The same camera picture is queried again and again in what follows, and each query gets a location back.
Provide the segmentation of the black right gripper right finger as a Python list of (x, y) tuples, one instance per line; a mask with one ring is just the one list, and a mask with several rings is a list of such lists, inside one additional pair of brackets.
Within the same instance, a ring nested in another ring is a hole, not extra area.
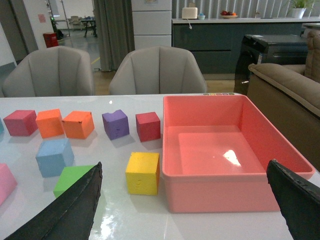
[(277, 160), (270, 160), (267, 180), (294, 240), (320, 238), (320, 188)]

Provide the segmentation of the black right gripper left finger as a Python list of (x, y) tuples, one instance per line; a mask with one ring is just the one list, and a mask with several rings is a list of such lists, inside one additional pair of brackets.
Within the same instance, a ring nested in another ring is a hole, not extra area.
[(87, 240), (94, 223), (103, 179), (98, 162), (7, 240)]

